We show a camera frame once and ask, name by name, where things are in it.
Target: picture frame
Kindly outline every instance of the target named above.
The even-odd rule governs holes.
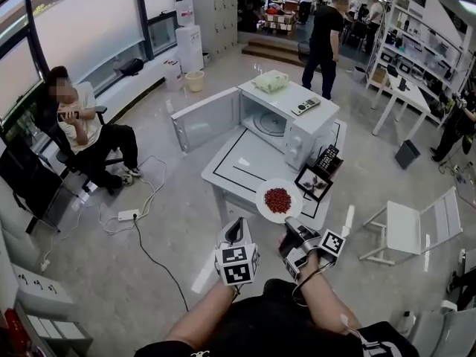
[[[295,180],[295,184],[314,200],[320,202],[333,184],[327,176],[322,173],[321,168],[311,168],[304,165]]]

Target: power strip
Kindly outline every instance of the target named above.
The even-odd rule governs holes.
[[[134,219],[134,214],[139,217],[141,215],[141,212],[139,211],[139,209],[120,211],[118,214],[118,221],[132,221]]]

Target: man in black shirt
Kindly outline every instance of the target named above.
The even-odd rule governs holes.
[[[445,131],[441,137],[441,142],[438,148],[430,148],[433,153],[433,160],[435,163],[441,162],[448,152],[460,138],[464,135],[470,135],[475,131],[476,122],[476,78],[472,79],[472,91],[465,96],[468,106],[464,109],[455,110],[451,117],[446,122]]]
[[[314,30],[309,41],[309,61],[304,68],[303,86],[311,89],[314,70],[321,66],[322,96],[330,99],[335,79],[335,66],[339,61],[339,33],[344,28],[345,14],[349,10],[349,0],[332,0],[332,5],[324,5],[315,12]]]
[[[318,266],[314,251],[301,268],[299,281],[303,282]],[[381,357],[418,356],[388,323],[361,328],[322,274],[315,274],[301,287],[301,300],[307,307],[298,306],[292,299],[294,287],[293,283],[271,279],[262,296],[231,305],[235,288],[225,286],[220,279],[172,327],[165,341],[143,347],[135,357],[361,357],[364,341],[385,342],[387,350],[396,352],[379,354]]]

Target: smartphone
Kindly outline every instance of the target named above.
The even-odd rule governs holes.
[[[76,116],[76,119],[79,119],[80,118],[80,112],[79,111],[73,111],[73,112],[74,112],[74,116]],[[65,120],[64,114],[60,114],[58,112],[58,121],[63,122],[64,120]]]

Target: wooden step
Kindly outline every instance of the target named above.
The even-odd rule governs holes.
[[[245,46],[241,50],[242,54],[249,54],[251,56],[268,58],[270,60],[289,63],[291,65],[302,66],[304,64],[299,60],[298,53],[289,53],[288,51],[281,51],[273,48],[263,48],[262,46]]]
[[[298,54],[298,46],[295,44],[286,44],[284,42],[273,41],[272,39],[251,39],[248,41],[250,46],[283,51],[291,54]]]

